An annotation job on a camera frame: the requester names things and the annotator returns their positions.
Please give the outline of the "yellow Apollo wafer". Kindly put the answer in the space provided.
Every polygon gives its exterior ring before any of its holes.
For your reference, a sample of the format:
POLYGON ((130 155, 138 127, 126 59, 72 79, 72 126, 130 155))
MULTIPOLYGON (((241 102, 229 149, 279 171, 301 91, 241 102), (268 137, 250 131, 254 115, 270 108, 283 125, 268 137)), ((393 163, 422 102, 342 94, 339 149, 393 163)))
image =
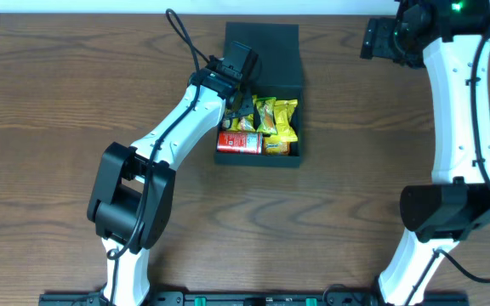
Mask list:
POLYGON ((255 133, 254 127, 254 112, 247 116, 241 117, 237 122, 239 132, 255 133))
POLYGON ((221 122, 221 129, 223 131, 231 131, 231 132, 239 132, 239 117, 231 116, 232 112, 229 109, 225 110, 225 115, 223 116, 223 120, 221 122))

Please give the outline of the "green yellow snack packet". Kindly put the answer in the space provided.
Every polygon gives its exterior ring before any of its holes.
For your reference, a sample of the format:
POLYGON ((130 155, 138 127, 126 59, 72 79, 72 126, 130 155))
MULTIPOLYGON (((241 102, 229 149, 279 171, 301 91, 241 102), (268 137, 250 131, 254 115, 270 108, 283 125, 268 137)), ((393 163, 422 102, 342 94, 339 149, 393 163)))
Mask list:
POLYGON ((276 124, 274 119, 274 107, 276 98, 257 98, 254 105, 259 113, 259 125, 257 132, 268 135, 276 135, 276 124))

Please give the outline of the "red Pringles can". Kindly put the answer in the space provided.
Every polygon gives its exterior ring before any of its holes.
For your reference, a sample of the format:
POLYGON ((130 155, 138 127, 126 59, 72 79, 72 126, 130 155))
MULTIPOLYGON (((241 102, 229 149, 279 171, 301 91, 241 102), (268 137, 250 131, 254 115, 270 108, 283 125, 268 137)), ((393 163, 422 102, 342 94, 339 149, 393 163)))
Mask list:
POLYGON ((219 133, 218 152, 260 155, 262 136, 259 133, 223 131, 219 133))

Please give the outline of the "yellow snack bag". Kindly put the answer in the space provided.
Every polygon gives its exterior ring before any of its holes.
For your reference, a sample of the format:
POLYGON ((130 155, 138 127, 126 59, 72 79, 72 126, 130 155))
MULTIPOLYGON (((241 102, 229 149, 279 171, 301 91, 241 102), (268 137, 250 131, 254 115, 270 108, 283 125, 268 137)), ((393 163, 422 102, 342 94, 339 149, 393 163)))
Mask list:
POLYGON ((298 135, 291 127, 292 116, 295 108, 298 105, 298 100, 277 100, 274 104, 274 118, 276 122, 277 134, 273 138, 282 142, 294 143, 297 142, 298 135))

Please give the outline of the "black gift box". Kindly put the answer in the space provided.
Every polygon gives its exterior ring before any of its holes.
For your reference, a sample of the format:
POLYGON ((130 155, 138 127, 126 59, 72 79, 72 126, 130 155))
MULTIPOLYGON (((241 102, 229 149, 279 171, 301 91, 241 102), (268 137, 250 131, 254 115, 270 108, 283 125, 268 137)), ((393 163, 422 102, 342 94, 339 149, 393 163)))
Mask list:
POLYGON ((223 55, 232 42, 250 47, 258 56, 249 81, 252 93, 260 98, 296 99, 298 105, 290 121, 298 141, 290 145, 287 156, 246 155, 214 152, 221 165, 256 167, 299 167, 304 149, 304 75, 299 54, 299 27, 289 24, 228 22, 225 25, 223 55))

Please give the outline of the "orange yellow biscuit packet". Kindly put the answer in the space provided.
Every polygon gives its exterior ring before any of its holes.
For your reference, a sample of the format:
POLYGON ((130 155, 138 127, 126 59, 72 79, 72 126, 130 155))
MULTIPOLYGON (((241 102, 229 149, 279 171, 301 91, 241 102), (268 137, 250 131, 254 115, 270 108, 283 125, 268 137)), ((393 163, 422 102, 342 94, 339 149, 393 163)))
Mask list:
POLYGON ((280 139, 273 139, 272 137, 264 137, 262 153, 266 156, 288 156, 290 143, 280 139))

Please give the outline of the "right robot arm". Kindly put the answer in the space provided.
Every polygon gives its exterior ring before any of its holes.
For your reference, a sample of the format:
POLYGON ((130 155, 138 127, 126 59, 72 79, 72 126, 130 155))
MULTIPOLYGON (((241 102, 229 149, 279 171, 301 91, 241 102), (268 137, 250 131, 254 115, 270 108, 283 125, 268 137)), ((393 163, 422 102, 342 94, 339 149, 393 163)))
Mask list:
POLYGON ((361 56, 427 70, 436 139, 431 181, 402 190, 403 235, 365 304, 464 304, 426 287, 490 223, 490 1, 400 0, 394 17, 367 23, 361 56))

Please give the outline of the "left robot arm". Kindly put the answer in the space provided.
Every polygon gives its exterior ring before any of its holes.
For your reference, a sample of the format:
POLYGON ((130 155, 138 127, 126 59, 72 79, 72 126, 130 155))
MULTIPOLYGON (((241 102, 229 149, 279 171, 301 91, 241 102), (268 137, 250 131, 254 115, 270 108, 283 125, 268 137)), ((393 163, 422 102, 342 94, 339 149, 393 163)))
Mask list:
POLYGON ((250 75, 235 67, 201 69, 176 107, 130 146, 104 151, 87 209, 106 250, 109 305, 141 305, 148 295, 149 250, 171 213, 176 171, 229 107, 250 101, 250 75))

